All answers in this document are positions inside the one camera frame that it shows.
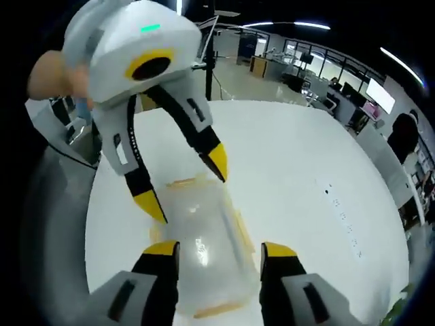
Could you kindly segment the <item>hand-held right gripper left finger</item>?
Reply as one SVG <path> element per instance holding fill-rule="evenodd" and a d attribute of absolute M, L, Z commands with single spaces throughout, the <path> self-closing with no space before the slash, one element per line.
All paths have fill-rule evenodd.
<path fill-rule="evenodd" d="M 172 325 L 178 303 L 180 243 L 157 242 L 130 272 L 121 271 L 89 298 L 90 325 Z"/>

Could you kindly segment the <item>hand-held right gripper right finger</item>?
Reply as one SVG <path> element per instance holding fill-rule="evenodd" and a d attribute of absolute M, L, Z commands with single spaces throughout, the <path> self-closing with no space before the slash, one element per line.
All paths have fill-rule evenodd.
<path fill-rule="evenodd" d="M 265 325 L 360 325 L 349 300 L 320 275 L 309 274 L 291 248 L 263 242 L 259 302 Z"/>

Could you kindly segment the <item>person's left hand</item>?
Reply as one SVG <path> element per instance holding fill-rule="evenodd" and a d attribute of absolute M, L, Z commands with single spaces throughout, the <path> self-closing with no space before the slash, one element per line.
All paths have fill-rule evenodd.
<path fill-rule="evenodd" d="M 33 66 L 27 82 L 27 94 L 36 101 L 57 96 L 81 98 L 92 110 L 94 103 L 88 95 L 88 84 L 86 65 L 70 67 L 62 52 L 50 50 Z"/>

